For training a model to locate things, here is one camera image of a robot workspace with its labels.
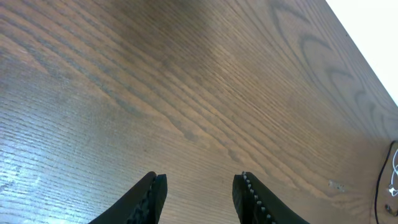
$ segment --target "white background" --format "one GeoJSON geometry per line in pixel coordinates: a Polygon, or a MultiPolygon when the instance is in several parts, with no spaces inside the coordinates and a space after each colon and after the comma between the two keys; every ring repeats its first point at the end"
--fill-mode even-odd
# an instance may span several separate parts
{"type": "Polygon", "coordinates": [[[398,105],[398,0],[326,0],[398,105]]]}

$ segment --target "white cable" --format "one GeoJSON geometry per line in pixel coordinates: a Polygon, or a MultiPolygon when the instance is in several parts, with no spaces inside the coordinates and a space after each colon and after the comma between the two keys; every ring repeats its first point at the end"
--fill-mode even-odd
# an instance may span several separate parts
{"type": "Polygon", "coordinates": [[[394,157],[392,158],[392,168],[394,169],[392,175],[391,175],[391,185],[389,186],[389,191],[393,197],[398,195],[398,190],[394,188],[394,175],[397,175],[398,177],[398,165],[396,165],[396,155],[397,155],[398,149],[396,150],[396,153],[394,153],[394,157]]]}

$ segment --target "wooden table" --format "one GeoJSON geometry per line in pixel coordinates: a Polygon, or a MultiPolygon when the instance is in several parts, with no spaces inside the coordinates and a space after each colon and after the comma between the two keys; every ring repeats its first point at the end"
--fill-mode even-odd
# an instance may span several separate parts
{"type": "Polygon", "coordinates": [[[238,223],[250,170],[310,223],[374,223],[398,108],[325,1],[0,4],[2,222],[87,223],[153,170],[161,223],[238,223]]]}

